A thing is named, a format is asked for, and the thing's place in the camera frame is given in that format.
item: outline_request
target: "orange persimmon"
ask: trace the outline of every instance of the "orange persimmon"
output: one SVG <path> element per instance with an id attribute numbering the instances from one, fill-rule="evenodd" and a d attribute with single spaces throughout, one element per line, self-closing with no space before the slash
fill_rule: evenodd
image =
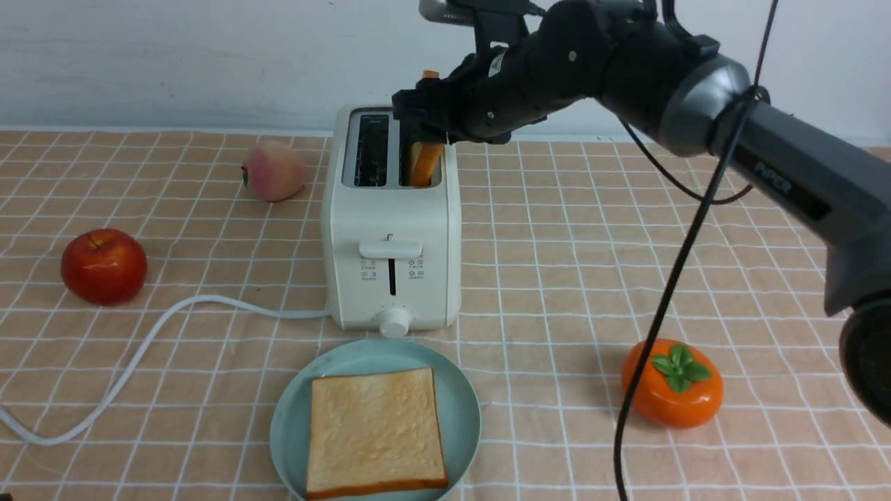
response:
<path id="1" fill-rule="evenodd" d="M 634 345 L 622 367 L 622 391 L 628 392 L 643 341 Z M 710 421 L 723 401 L 723 379 L 698 349 L 657 339 L 634 394 L 632 409 L 669 428 L 695 428 Z"/>

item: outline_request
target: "light blue plate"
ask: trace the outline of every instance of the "light blue plate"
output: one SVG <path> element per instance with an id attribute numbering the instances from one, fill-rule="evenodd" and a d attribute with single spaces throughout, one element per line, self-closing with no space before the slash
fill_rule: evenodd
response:
<path id="1" fill-rule="evenodd" d="M 434 349 L 412 341 L 369 339 L 337 347 L 307 365 L 285 389 L 269 431 L 273 463 L 285 486 L 300 501 L 307 499 L 309 420 L 313 379 L 329 375 L 376 374 L 432 367 L 437 410 L 449 486 L 341 497 L 363 501 L 437 501 L 464 478 L 479 448 L 482 415 L 476 391 L 457 365 Z"/>

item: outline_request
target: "white power cord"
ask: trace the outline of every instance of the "white power cord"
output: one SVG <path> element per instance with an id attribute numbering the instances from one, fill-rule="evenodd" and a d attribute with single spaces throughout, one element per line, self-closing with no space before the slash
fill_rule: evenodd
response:
<path id="1" fill-rule="evenodd" d="M 164 323 L 167 322 L 167 320 L 172 317 L 177 311 L 195 303 L 223 303 L 231 307 L 246 309 L 260 315 L 270 316 L 272 318 L 279 318 L 281 320 L 306 320 L 311 318 L 325 318 L 331 315 L 327 311 L 276 311 L 272 309 L 261 308 L 259 306 L 255 306 L 241 300 L 226 298 L 226 296 L 217 296 L 216 294 L 192 296 L 191 298 L 186 298 L 179 301 L 178 303 L 170 307 L 170 309 L 165 311 L 164 315 L 161 315 L 161 317 L 158 319 L 157 322 L 155 322 L 155 325 L 149 331 L 149 334 L 145 336 L 142 344 L 139 345 L 139 349 L 133 355 L 133 358 L 130 359 L 130 363 L 127 365 L 127 369 L 124 371 L 123 374 L 120 375 L 118 381 L 115 382 L 114 386 L 111 387 L 111 390 L 109 390 L 109 392 L 106 393 L 104 397 L 102 397 L 102 400 L 99 402 L 99 405 L 96 406 L 95 409 L 93 409 L 93 412 L 91 412 L 74 428 L 71 428 L 70 430 L 57 437 L 41 437 L 39 435 L 36 435 L 33 431 L 29 431 L 27 428 L 25 428 L 14 417 L 6 412 L 6 409 L 2 407 L 0 407 L 0 421 L 6 424 L 6 426 L 9 426 L 9 428 L 21 439 L 38 446 L 56 446 L 61 443 L 67 442 L 74 437 L 77 437 L 80 432 L 89 428 L 96 421 L 96 419 L 99 417 L 99 415 L 102 414 L 105 408 L 114 401 L 120 390 L 124 388 L 124 385 L 127 384 L 127 380 L 130 379 L 130 376 L 133 374 L 136 366 L 139 365 L 140 360 L 142 360 L 143 355 L 145 354 L 145 350 L 149 348 L 149 345 L 155 339 L 155 336 L 158 334 L 158 331 L 160 331 Z"/>

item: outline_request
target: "white toaster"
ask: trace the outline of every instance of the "white toaster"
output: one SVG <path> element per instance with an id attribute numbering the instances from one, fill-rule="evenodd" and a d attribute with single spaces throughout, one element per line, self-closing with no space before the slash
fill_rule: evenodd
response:
<path id="1" fill-rule="evenodd" d="M 442 329 L 461 307 L 461 194 L 454 146 L 412 188 L 412 138 L 387 105 L 338 114 L 322 200 L 328 311 L 387 337 Z"/>

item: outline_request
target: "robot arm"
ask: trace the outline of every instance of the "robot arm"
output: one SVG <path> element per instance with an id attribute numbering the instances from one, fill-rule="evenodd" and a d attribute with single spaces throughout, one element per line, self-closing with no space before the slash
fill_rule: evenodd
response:
<path id="1" fill-rule="evenodd" d="M 714 39 L 676 36 L 637 0 L 560 0 L 529 33 L 533 10 L 422 0 L 428 20 L 473 26 L 477 51 L 395 93 L 396 118 L 420 141 L 504 144 L 592 98 L 677 156 L 723 151 L 750 81 Z M 891 426 L 891 166 L 764 100 L 730 165 L 825 242 L 825 313 L 854 310 L 839 344 L 846 377 Z"/>

